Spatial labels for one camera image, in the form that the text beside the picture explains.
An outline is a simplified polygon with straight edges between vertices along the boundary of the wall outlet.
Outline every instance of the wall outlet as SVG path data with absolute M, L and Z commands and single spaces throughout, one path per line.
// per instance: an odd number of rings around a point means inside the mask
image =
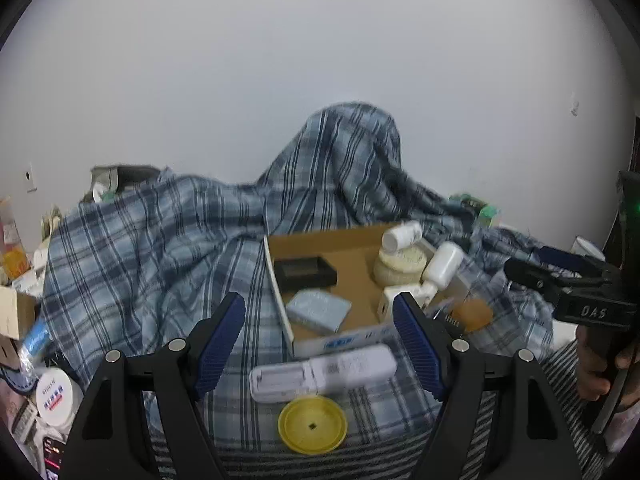
M 36 184 L 36 176 L 33 173 L 33 164 L 28 165 L 22 172 L 22 181 L 24 182 L 24 189 L 27 193 L 36 191 L 38 186 Z

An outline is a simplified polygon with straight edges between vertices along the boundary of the yellow disc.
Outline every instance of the yellow disc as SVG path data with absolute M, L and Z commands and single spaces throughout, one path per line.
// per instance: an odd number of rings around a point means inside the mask
M 280 412 L 278 433 L 289 449 L 320 455 L 340 446 L 347 435 L 347 419 L 331 399 L 300 397 Z

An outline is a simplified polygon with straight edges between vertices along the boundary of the open box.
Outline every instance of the open box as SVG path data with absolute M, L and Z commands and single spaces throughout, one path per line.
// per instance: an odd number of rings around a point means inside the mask
M 393 225 L 377 224 L 353 229 L 264 237 L 266 263 L 278 306 L 278 316 L 293 358 L 304 359 L 336 350 L 357 348 L 394 336 L 393 325 L 389 322 L 380 323 L 378 319 L 378 303 L 383 289 L 372 276 L 382 235 Z M 435 248 L 423 239 L 417 245 L 431 259 Z M 306 256 L 322 256 L 338 273 L 337 284 L 327 290 L 351 301 L 351 310 L 335 335 L 318 335 L 299 323 L 290 322 L 287 317 L 285 304 L 294 293 L 280 292 L 273 263 L 279 259 Z M 469 284 L 457 274 L 449 287 L 439 293 L 434 301 L 450 297 L 462 300 L 468 291 Z

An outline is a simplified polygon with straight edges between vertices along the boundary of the blue ridged pad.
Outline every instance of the blue ridged pad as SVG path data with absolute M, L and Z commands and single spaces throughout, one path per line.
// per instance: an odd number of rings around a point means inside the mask
M 423 389 L 438 400 L 444 399 L 445 385 L 441 380 L 440 359 L 427 336 L 415 320 L 409 305 L 398 295 L 393 306 L 394 325 L 409 354 L 415 374 Z
M 200 398 L 215 389 L 218 384 L 226 360 L 244 325 L 245 314 L 244 299 L 236 294 L 200 355 L 198 380 L 194 385 L 194 390 Z

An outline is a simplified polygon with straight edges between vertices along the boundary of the human hand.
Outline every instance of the human hand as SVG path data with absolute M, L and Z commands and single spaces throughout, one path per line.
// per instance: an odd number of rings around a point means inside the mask
M 578 339 L 578 364 L 575 368 L 578 395 L 585 400 L 598 400 L 600 396 L 609 393 L 611 384 L 597 375 L 598 372 L 607 369 L 607 362 L 587 346 L 587 334 L 588 329 L 585 326 L 579 326 L 575 331 Z M 630 377 L 620 401 L 622 408 L 628 408 L 640 399 L 640 365 L 636 364 L 640 361 L 640 351 L 636 354 L 633 365 L 631 363 L 635 345 L 636 342 L 631 343 L 616 357 L 616 367 L 620 370 L 631 366 Z

